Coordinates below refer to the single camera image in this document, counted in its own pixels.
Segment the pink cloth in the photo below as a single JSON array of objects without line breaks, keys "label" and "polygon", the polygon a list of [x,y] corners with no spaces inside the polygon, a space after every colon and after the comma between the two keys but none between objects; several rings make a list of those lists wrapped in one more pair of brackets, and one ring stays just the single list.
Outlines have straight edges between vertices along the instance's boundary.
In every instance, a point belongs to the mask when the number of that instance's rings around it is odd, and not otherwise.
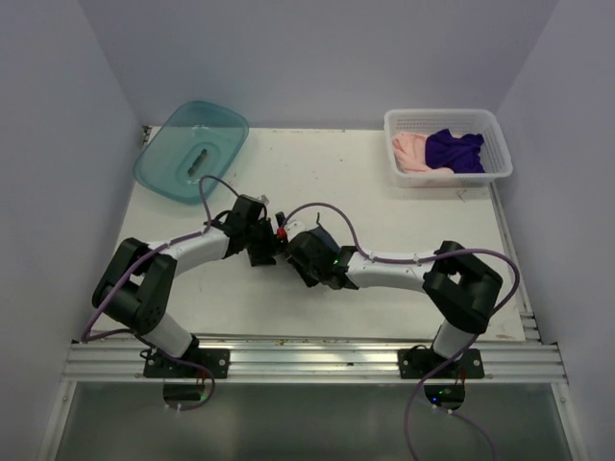
[{"label": "pink cloth", "polygon": [[400,132],[393,136],[393,152],[404,173],[437,173],[452,175],[451,168],[429,168],[425,163],[427,137],[421,134]]}]

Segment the plastic container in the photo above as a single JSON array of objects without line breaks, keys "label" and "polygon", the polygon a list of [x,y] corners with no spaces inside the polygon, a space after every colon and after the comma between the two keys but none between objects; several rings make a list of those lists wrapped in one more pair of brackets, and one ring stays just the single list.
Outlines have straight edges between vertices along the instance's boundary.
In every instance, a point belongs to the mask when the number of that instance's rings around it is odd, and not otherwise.
[{"label": "plastic container", "polygon": [[[224,176],[248,136],[238,113],[194,101],[179,107],[137,159],[134,174],[145,187],[185,204],[198,204],[199,179]],[[216,181],[205,181],[209,196]]]},{"label": "plastic container", "polygon": [[[444,129],[454,136],[482,134],[480,163],[485,173],[443,176],[429,173],[404,173],[393,153],[393,136],[398,132],[430,135]],[[510,152],[502,129],[493,113],[482,109],[395,109],[384,116],[386,152],[395,182],[400,187],[477,187],[512,173]]]}]

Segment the folded cloth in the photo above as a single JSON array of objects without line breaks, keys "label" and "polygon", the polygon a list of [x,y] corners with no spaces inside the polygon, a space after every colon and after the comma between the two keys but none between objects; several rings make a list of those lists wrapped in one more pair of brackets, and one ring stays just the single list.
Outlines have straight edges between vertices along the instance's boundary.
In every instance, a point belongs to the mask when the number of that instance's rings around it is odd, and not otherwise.
[{"label": "folded cloth", "polygon": [[425,163],[427,137],[420,134],[400,132],[393,136],[393,153],[404,173],[438,173],[452,175],[450,168],[431,169]]},{"label": "folded cloth", "polygon": [[480,164],[482,134],[453,137],[449,130],[432,134],[425,143],[425,163],[430,168],[451,168],[456,173],[484,173]]}]

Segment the dark blue cloth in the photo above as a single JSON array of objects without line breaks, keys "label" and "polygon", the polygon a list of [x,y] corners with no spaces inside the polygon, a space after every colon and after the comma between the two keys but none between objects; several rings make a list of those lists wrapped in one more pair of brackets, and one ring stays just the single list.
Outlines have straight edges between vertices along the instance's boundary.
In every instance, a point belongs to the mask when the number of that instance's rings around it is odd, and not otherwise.
[{"label": "dark blue cloth", "polygon": [[427,138],[425,163],[430,168],[451,168],[455,173],[484,173],[480,164],[482,134],[453,137],[449,130],[442,130]]}]

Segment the laundry basket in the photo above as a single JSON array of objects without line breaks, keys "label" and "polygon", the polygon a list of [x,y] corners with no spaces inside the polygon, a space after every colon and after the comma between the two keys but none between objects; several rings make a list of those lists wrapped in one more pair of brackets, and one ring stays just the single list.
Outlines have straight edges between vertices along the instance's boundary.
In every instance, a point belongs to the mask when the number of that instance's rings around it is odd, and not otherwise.
[{"label": "laundry basket", "polygon": [[[484,144],[480,149],[480,163],[485,173],[441,175],[430,173],[404,173],[393,153],[393,136],[399,132],[424,135],[444,129],[453,136],[467,133],[482,134]],[[482,109],[395,109],[384,116],[386,152],[395,182],[400,187],[477,187],[488,185],[497,178],[512,173],[510,153],[502,129],[493,113]]]}]

